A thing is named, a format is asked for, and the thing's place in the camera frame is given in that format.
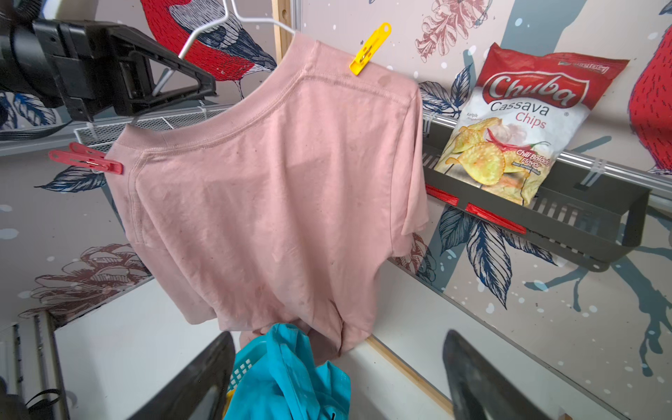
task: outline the wire hanger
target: wire hanger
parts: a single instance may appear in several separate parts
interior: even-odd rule
[[[250,23],[259,23],[259,24],[273,24],[281,27],[285,31],[291,33],[292,35],[296,35],[296,31],[290,28],[289,26],[283,24],[282,22],[278,22],[275,19],[272,19],[270,17],[243,17],[238,13],[238,7],[236,6],[236,0],[230,0],[231,5],[233,6],[233,14],[238,18],[239,21],[241,22],[250,22]],[[211,22],[208,22],[207,24],[201,25],[198,28],[194,29],[194,31],[189,35],[189,38],[187,39],[187,42],[184,43],[184,46],[180,50],[179,54],[177,55],[179,58],[184,59],[184,57],[187,56],[187,53],[189,52],[189,49],[194,45],[194,42],[196,41],[196,38],[200,36],[203,32],[209,30],[210,28],[214,28],[215,26],[219,26],[226,22],[230,18],[230,14],[228,12],[228,7],[226,6],[226,0],[222,0],[222,3],[224,5],[224,16],[220,17],[219,19],[215,19]],[[168,79],[171,78],[171,76],[174,74],[174,70],[168,70],[159,80],[157,83],[156,87],[152,91],[152,96],[156,96],[161,92],[163,87],[165,86],[166,82],[168,82]]]
[[[285,31],[289,32],[292,35],[296,35],[296,31],[290,28],[289,26],[283,24],[282,22],[279,22],[275,19],[272,19],[270,17],[243,17],[241,16],[240,13],[238,13],[238,7],[236,6],[236,0],[231,0],[231,6],[233,6],[233,14],[236,15],[239,21],[241,22],[249,22],[251,24],[273,24],[281,27]]]

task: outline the patterned wall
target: patterned wall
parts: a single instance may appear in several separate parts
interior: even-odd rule
[[[240,11],[270,15],[271,4],[241,2]],[[223,13],[216,0],[101,1],[96,19],[138,28],[178,52],[195,26]],[[270,25],[232,19],[198,39],[187,59],[216,77],[218,103],[240,101],[276,67]],[[167,89],[186,83],[176,75]],[[0,92],[0,106],[9,115],[4,130],[69,120],[31,95]],[[52,162],[47,151],[0,157],[0,329],[42,307],[67,322],[149,278],[109,196],[103,174]]]
[[[302,31],[354,54],[389,22],[392,34],[374,61],[420,83],[426,110],[455,118],[493,42],[535,55],[629,59],[569,148],[670,175],[668,2],[633,8],[623,0],[303,1]],[[397,264],[624,416],[669,416],[669,215],[649,208],[642,246],[603,273],[434,198],[430,219]]]

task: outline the teal cloth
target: teal cloth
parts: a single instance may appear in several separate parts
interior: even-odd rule
[[[275,324],[248,345],[259,341],[266,354],[238,384],[225,420],[348,418],[350,377],[331,362],[316,368],[310,341],[300,329]]]

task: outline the wooden strip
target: wooden strip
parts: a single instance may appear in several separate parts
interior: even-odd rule
[[[273,5],[273,18],[290,28],[292,27],[292,0],[271,0]],[[281,27],[274,25],[274,34],[276,37],[276,62],[280,64],[282,57],[287,53],[287,49],[292,42],[292,34]]]
[[[381,343],[374,335],[370,335],[366,342],[373,347],[382,357],[390,362],[397,370],[404,374],[411,382],[413,382],[422,392],[427,394],[439,407],[443,408],[451,417],[455,417],[453,413],[453,403],[448,397],[443,395],[441,391],[436,389],[432,384],[427,382],[418,372],[410,367],[406,362],[400,359],[392,352],[385,344]]]

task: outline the wire basket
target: wire basket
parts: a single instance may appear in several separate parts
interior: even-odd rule
[[[224,111],[226,111],[225,108],[214,110],[201,108],[197,111],[184,114],[145,118],[143,120],[138,120],[135,125],[140,128],[148,128],[149,130],[156,131],[172,130],[203,122]],[[110,147],[112,147],[112,143],[119,138],[119,135],[124,131],[124,127],[126,127],[127,124],[128,122],[116,122],[113,124],[101,124],[96,126],[90,124],[88,127],[78,128],[74,131],[78,142],[97,151],[107,153],[110,150]]]

